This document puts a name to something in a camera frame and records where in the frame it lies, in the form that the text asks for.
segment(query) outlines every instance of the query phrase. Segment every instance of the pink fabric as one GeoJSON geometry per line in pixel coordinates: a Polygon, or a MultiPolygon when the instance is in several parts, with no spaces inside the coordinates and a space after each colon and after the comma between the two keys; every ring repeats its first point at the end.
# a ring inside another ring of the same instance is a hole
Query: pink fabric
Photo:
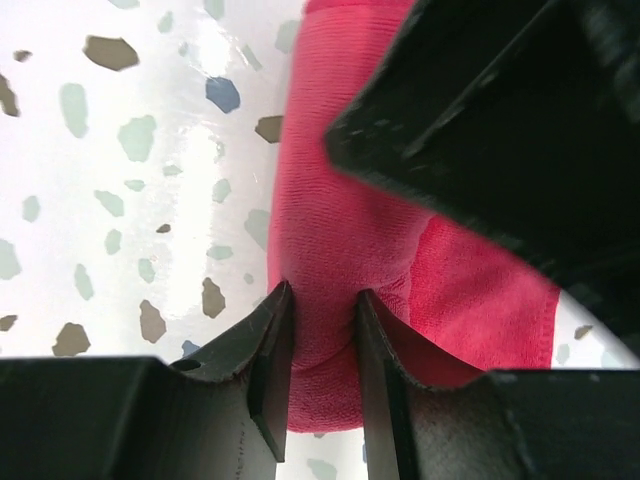
{"type": "MultiPolygon", "coordinates": [[[[301,25],[268,247],[270,288],[287,279],[296,302],[294,431],[361,425],[353,314],[363,289],[480,369],[551,363],[555,288],[476,235],[329,166],[324,131],[367,83],[411,3],[311,0],[301,25]]],[[[465,380],[451,375],[449,384],[465,380]]]]}

